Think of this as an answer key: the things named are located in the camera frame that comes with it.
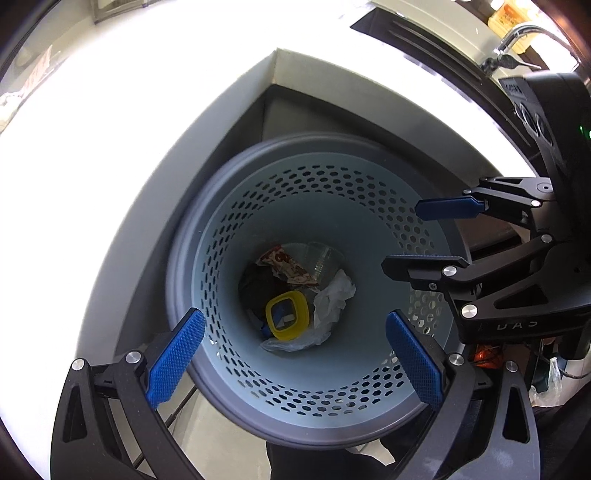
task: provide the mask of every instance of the chrome faucet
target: chrome faucet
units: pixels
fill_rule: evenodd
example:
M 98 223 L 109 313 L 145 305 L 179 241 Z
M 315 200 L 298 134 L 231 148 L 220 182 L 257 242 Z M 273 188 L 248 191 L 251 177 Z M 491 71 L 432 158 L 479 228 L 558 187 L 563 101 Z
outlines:
M 492 51 L 493 56 L 486 59 L 482 65 L 480 65 L 480 68 L 485 73 L 485 75 L 490 77 L 500 67 L 512 70 L 518 66 L 524 66 L 533 70 L 541 70 L 542 67 L 539 65 L 533 65 L 531 63 L 518 60 L 508 53 L 520 38 L 525 37 L 531 33 L 541 33 L 550 37 L 552 40 L 558 42 L 560 45 L 566 48 L 570 54 L 580 63 L 577 53 L 568 42 L 565 42 L 558 35 L 546 30 L 544 27 L 526 22 L 520 23 L 509 30 L 507 35 L 505 35 L 505 37 L 501 40 L 500 45 Z

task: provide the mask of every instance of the blue gripper pad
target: blue gripper pad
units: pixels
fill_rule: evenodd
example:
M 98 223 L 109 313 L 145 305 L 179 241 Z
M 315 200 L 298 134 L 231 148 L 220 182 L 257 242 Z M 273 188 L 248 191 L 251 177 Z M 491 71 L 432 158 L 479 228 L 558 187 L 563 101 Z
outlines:
M 484 202 L 474 197 L 419 200 L 414 211 L 422 220 L 475 218 L 486 210 Z
M 154 410 L 173 396 L 204 334 L 205 317 L 195 309 L 150 369 L 146 398 Z
M 415 332 L 412 324 L 400 310 L 394 310 L 386 318 L 386 337 L 410 383 L 419 399 L 437 411 L 443 403 L 443 367 L 437 366 L 425 346 L 418 340 L 418 335 L 423 334 Z M 428 345 L 427 348 L 441 349 L 439 344 L 437 347 Z

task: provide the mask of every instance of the trash bin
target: trash bin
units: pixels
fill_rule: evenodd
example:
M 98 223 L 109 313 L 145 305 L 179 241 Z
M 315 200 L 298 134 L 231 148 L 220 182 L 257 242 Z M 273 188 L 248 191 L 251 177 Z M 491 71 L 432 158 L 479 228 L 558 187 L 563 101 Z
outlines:
M 432 185 L 368 141 L 298 134 L 228 161 L 188 208 L 167 271 L 171 327 L 191 306 L 207 319 L 189 373 L 226 417 L 270 442 L 339 448 L 374 440 L 424 407 L 389 347 L 386 315 L 408 313 L 448 351 L 459 346 L 442 294 L 381 270 L 389 254 L 466 255 L 453 222 L 414 213 Z M 357 292 L 322 345 L 269 353 L 238 300 L 246 265 L 276 244 L 320 242 L 345 258 Z

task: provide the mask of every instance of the metal screw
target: metal screw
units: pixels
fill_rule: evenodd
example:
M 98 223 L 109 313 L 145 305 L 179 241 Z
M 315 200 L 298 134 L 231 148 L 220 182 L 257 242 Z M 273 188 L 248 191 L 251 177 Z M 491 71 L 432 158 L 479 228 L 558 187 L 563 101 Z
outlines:
M 82 358 L 77 358 L 72 362 L 72 370 L 82 370 L 84 366 L 84 360 Z
M 139 352 L 129 352 L 125 355 L 125 361 L 129 364 L 136 364 L 142 358 L 142 354 Z
M 509 360 L 506 364 L 505 364 L 505 368 L 512 373 L 517 372 L 518 368 L 517 368 L 517 364 L 513 361 L 513 360 Z
M 467 319 L 474 318 L 478 313 L 478 309 L 476 305 L 472 305 L 472 303 L 468 303 L 462 307 L 462 316 Z
M 464 357 L 462 357 L 459 353 L 452 353 L 448 358 L 449 362 L 456 367 L 464 364 Z
M 457 268 L 453 265 L 448 265 L 443 269 L 443 274 L 446 277 L 453 277 L 457 273 Z

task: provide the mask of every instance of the yellow container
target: yellow container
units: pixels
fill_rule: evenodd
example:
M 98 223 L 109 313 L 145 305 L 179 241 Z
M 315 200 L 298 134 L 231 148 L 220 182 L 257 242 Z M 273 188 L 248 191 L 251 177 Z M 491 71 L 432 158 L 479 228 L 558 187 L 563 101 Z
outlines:
M 308 302 L 304 294 L 297 290 L 270 300 L 265 314 L 273 335 L 284 342 L 299 337 L 310 324 Z
M 503 38 L 514 26 L 533 20 L 535 18 L 530 17 L 528 10 L 519 7 L 515 0 L 505 0 L 503 6 L 488 19 L 488 26 L 494 33 Z M 520 39 L 513 46 L 513 51 L 517 55 L 521 55 L 530 46 L 535 35 L 537 34 L 530 34 Z

